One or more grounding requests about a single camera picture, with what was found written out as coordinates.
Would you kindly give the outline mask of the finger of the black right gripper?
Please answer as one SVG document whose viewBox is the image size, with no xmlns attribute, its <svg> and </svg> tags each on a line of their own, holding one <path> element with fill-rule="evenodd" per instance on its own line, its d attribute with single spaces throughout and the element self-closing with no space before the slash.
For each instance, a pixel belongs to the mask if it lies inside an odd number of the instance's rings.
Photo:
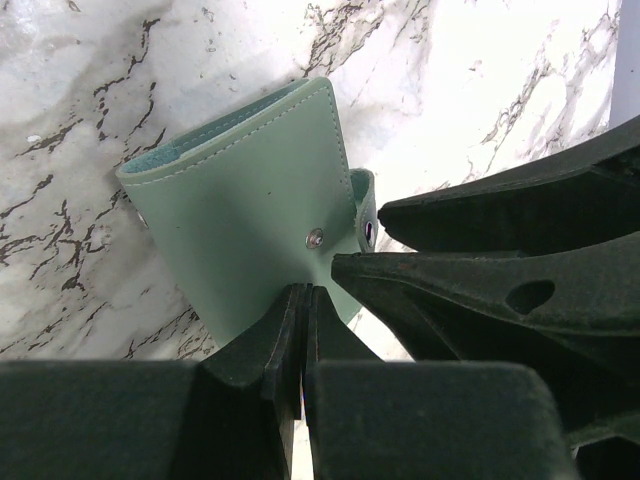
<svg viewBox="0 0 640 480">
<path fill-rule="evenodd" d="M 639 229 L 639 120 L 554 155 L 385 204 L 380 223 L 419 252 L 539 256 Z"/>
<path fill-rule="evenodd" d="M 417 360 L 534 369 L 573 440 L 639 436 L 639 238 L 534 257 L 339 255 L 333 279 Z"/>
</svg>

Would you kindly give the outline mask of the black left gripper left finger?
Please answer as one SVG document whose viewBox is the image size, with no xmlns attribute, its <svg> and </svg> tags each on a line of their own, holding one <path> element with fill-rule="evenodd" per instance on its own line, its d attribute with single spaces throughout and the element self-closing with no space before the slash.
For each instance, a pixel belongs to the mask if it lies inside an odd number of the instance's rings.
<svg viewBox="0 0 640 480">
<path fill-rule="evenodd" d="M 5 361 L 5 479 L 287 479 L 306 289 L 207 359 Z"/>
</svg>

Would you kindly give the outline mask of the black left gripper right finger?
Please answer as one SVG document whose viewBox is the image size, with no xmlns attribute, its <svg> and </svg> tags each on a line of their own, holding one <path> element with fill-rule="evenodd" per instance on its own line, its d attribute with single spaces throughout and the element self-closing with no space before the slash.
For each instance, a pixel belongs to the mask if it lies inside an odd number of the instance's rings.
<svg viewBox="0 0 640 480">
<path fill-rule="evenodd" d="M 555 401 L 500 362 L 386 362 L 309 296 L 303 391 L 318 479 L 571 479 Z"/>
</svg>

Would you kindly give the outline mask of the green leather card holder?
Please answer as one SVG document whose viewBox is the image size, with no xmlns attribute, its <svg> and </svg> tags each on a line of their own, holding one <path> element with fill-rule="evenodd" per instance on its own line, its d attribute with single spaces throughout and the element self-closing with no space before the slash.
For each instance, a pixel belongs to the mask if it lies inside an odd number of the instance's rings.
<svg viewBox="0 0 640 480">
<path fill-rule="evenodd" d="M 331 277 L 375 248 L 374 175 L 351 168 L 331 82 L 300 79 L 122 165 L 117 178 L 218 346 L 290 284 L 359 303 Z"/>
</svg>

